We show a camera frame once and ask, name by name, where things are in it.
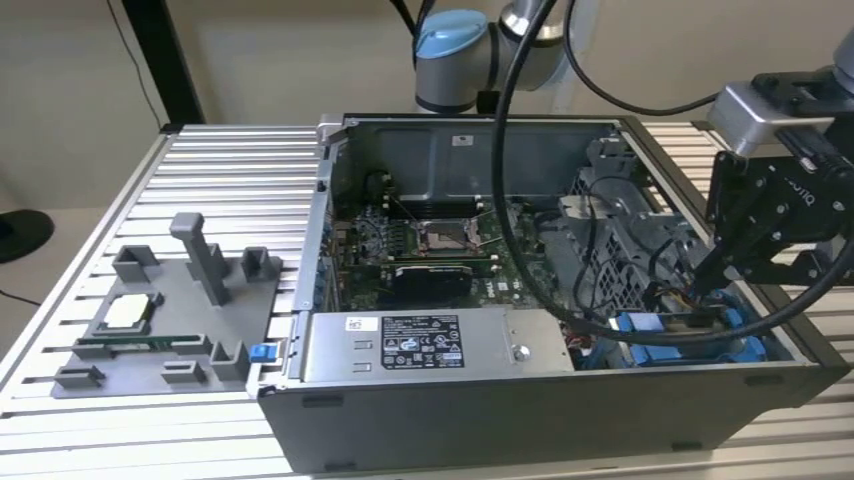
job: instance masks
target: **motherboard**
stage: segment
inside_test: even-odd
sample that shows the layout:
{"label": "motherboard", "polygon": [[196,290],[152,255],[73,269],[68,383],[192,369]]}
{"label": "motherboard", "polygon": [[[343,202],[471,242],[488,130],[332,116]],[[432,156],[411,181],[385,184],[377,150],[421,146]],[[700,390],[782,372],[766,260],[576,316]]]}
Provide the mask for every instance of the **motherboard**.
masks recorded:
{"label": "motherboard", "polygon": [[[335,223],[339,306],[344,311],[539,308],[521,285],[488,201],[425,208],[391,199]],[[558,283],[535,229],[536,212],[513,204],[511,225],[529,269],[555,296]]]}

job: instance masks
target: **warning label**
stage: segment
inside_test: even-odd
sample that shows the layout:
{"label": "warning label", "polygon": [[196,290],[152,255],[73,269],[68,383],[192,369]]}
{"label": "warning label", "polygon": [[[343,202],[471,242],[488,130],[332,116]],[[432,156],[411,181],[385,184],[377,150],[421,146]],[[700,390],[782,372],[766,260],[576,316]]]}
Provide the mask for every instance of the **warning label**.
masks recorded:
{"label": "warning label", "polygon": [[381,338],[387,370],[465,366],[456,315],[383,317]]}

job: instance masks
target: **electrical cable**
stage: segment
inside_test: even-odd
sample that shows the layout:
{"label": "electrical cable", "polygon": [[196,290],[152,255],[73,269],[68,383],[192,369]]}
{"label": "electrical cable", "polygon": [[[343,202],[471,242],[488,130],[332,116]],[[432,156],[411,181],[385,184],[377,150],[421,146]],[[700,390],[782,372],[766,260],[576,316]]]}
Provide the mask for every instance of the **electrical cable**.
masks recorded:
{"label": "electrical cable", "polygon": [[560,320],[576,334],[592,334],[600,337],[608,338],[619,342],[627,342],[642,345],[688,345],[707,342],[716,342],[724,340],[732,340],[754,336],[768,331],[771,328],[786,323],[795,315],[803,313],[803,311],[818,301],[818,299],[827,293],[835,283],[843,278],[848,271],[848,266],[854,263],[854,222],[848,225],[848,230],[844,232],[844,246],[836,260],[830,265],[822,278],[798,295],[791,302],[784,305],[776,312],[771,313],[767,317],[758,321],[738,327],[731,330],[724,330],[714,333],[700,334],[667,334],[667,333],[639,333],[639,332],[620,332],[612,330],[606,326],[607,319],[595,312],[584,311],[584,315],[594,318],[590,321],[584,318],[576,317],[575,313],[566,307],[559,305],[552,298],[546,295],[539,287],[531,271],[528,270],[527,263],[524,261],[524,254],[519,245],[519,241],[515,237],[512,227],[509,225],[509,218],[507,215],[507,199],[504,190],[504,136],[507,133],[507,117],[509,115],[509,103],[512,101],[512,95],[516,88],[516,82],[521,73],[521,67],[524,60],[528,56],[531,45],[536,39],[536,34],[543,26],[548,12],[551,11],[556,0],[543,0],[540,3],[533,18],[531,19],[529,26],[516,48],[507,76],[504,78],[503,88],[497,98],[497,105],[495,110],[495,120],[492,122],[492,151],[491,151],[491,186],[492,186],[492,204],[495,208],[495,216],[499,221],[501,235],[504,237],[504,243],[507,245],[507,251],[509,259],[519,273],[519,279],[521,284],[531,292],[531,295],[543,306],[546,311]]}
{"label": "electrical cable", "polygon": [[34,305],[36,307],[41,306],[41,304],[38,302],[36,302],[34,300],[29,300],[28,298],[18,297],[17,295],[12,295],[10,293],[4,292],[2,290],[0,290],[0,295],[2,295],[6,298],[10,298],[12,300],[17,300],[18,302],[24,302],[24,303],[28,303],[30,305]]}
{"label": "electrical cable", "polygon": [[655,267],[658,265],[658,261],[662,257],[662,254],[664,253],[664,250],[667,250],[670,245],[672,245],[672,238],[668,238],[664,241],[664,243],[662,243],[662,246],[655,249],[655,251],[652,252],[652,255],[650,255],[650,263],[647,264],[647,269],[646,269],[646,273],[650,276],[650,278],[654,278],[654,279],[658,278],[658,272],[655,271],[656,270]]}
{"label": "electrical cable", "polygon": [[139,87],[143,90],[143,97],[145,98],[145,103],[148,104],[148,109],[151,110],[151,114],[155,117],[156,127],[160,130],[160,126],[163,125],[163,121],[160,121],[160,115],[157,115],[157,110],[155,110],[155,105],[151,103],[151,97],[148,96],[148,90],[145,90],[145,82],[143,81],[143,70],[140,69],[139,62],[136,61],[136,57],[133,56],[133,52],[131,51],[131,46],[128,45],[128,40],[124,38],[124,32],[121,31],[121,26],[119,25],[119,18],[116,17],[116,11],[112,8],[112,2],[109,0],[104,0],[106,2],[106,8],[109,8],[109,16],[112,17],[112,23],[116,26],[116,31],[119,32],[119,38],[121,38],[121,45],[124,45],[124,51],[131,57],[131,62],[133,62],[133,68],[136,69],[136,80],[139,81]]}
{"label": "electrical cable", "polygon": [[436,5],[436,0],[421,0],[421,6],[417,9],[417,20],[415,21],[415,32],[412,33],[412,68],[417,62],[417,42],[421,37],[421,29],[424,28],[424,20],[432,7]]}
{"label": "electrical cable", "polygon": [[397,10],[397,15],[400,15],[400,20],[405,24],[405,29],[409,31],[409,35],[415,36],[415,21],[412,20],[412,14],[409,13],[409,8],[405,6],[405,2],[403,0],[388,0]]}
{"label": "electrical cable", "polygon": [[636,105],[632,105],[631,103],[620,100],[608,92],[606,92],[602,89],[602,87],[596,85],[596,82],[594,82],[592,79],[587,76],[587,73],[584,72],[580,64],[578,63],[578,58],[575,58],[575,52],[572,51],[572,38],[570,36],[570,25],[572,20],[572,11],[575,10],[575,3],[576,3],[576,0],[570,0],[566,6],[566,15],[563,18],[563,50],[566,52],[566,58],[570,61],[570,66],[572,67],[572,71],[575,72],[575,75],[578,76],[582,83],[587,86],[587,88],[592,91],[592,93],[595,93],[599,96],[599,98],[602,98],[604,101],[607,101],[612,105],[616,105],[623,110],[628,110],[630,112],[634,112],[638,115],[647,115],[650,117],[667,117],[670,115],[676,115],[679,113],[688,112],[695,108],[702,107],[703,105],[708,105],[711,102],[715,101],[715,98],[718,96],[716,93],[678,107],[658,109],[658,108],[646,108],[646,107],[639,107]]}

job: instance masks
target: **white wall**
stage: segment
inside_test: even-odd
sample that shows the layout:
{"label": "white wall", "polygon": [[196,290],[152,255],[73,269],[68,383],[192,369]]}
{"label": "white wall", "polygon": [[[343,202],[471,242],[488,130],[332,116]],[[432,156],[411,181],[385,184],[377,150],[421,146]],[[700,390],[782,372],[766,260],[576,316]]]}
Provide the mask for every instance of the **white wall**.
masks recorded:
{"label": "white wall", "polygon": [[[105,205],[156,134],[104,1],[0,0],[0,192],[29,207]],[[480,8],[493,18],[503,4],[440,0],[437,8]],[[851,0],[598,6],[584,64],[603,86],[647,106],[756,72],[826,63],[854,23]],[[387,0],[169,7],[211,122],[309,124],[324,112],[409,111],[409,40]],[[552,97],[559,113],[616,111],[580,86],[554,93],[519,94],[515,111],[547,113]]]}
{"label": "white wall", "polygon": [[[851,27],[851,0],[602,0],[583,65],[620,99],[672,107],[756,73],[830,64]],[[620,112],[583,86],[558,107]]]}
{"label": "white wall", "polygon": [[104,0],[0,1],[0,188],[16,203],[105,205],[156,131]]}
{"label": "white wall", "polygon": [[[445,0],[435,11],[496,18],[504,3]],[[304,124],[329,112],[412,111],[411,40],[387,0],[172,0],[169,8],[209,120]],[[552,96],[520,93],[515,111],[547,113]]]}

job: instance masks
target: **black floor lamp base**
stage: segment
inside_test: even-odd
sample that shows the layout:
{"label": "black floor lamp base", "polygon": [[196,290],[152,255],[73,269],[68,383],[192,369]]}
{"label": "black floor lamp base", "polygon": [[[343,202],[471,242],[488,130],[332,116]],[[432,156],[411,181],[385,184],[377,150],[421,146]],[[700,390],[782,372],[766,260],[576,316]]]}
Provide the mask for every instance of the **black floor lamp base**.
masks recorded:
{"label": "black floor lamp base", "polygon": [[0,263],[34,252],[53,235],[53,220],[36,210],[0,214]]}

